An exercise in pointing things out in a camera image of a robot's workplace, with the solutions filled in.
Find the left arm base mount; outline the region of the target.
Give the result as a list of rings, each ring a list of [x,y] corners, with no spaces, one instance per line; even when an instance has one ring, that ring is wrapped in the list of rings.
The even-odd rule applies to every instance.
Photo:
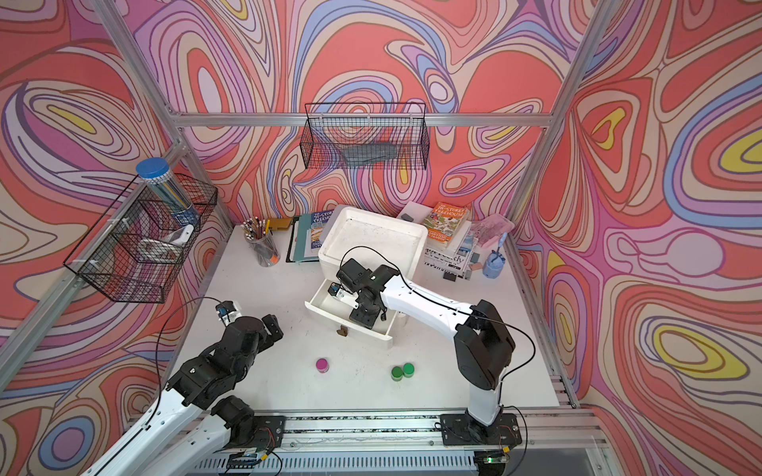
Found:
[[[214,422],[222,424],[224,443],[219,449],[272,450],[282,445],[285,436],[284,416],[244,416],[238,422],[214,416]]]

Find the magenta paint can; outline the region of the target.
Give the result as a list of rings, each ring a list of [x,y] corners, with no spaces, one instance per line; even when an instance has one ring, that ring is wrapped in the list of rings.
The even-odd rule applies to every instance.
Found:
[[[329,361],[325,358],[320,358],[316,362],[316,368],[320,373],[327,373],[329,372]]]

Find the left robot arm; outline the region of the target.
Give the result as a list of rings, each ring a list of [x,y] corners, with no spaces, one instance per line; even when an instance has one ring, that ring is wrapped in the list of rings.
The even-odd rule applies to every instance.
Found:
[[[217,343],[186,361],[156,402],[85,475],[186,475],[224,449],[269,455],[285,419],[258,416],[232,394],[255,358],[283,338],[275,315],[238,317]]]

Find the white drawer cabinet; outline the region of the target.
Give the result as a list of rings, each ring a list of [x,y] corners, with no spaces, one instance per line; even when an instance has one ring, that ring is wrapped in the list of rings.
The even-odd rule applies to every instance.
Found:
[[[421,224],[359,208],[335,211],[321,236],[319,265],[326,280],[336,281],[339,265],[355,259],[368,269],[396,265],[407,279],[414,279],[428,231]]]

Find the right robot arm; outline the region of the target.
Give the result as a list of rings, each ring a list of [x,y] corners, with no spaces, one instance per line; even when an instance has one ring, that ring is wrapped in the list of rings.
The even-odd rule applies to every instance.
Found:
[[[394,267],[370,270],[355,259],[341,265],[337,279],[355,298],[352,321],[373,325],[385,311],[397,311],[444,335],[470,384],[470,421],[480,428],[495,424],[501,414],[499,384],[516,350],[495,305],[485,299],[475,305],[453,301],[407,281]]]

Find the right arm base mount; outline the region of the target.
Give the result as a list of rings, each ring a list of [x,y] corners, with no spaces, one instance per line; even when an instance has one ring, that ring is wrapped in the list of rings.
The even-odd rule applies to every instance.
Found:
[[[521,428],[514,414],[500,413],[490,426],[481,424],[469,414],[443,414],[435,423],[445,446],[507,446],[523,443]]]

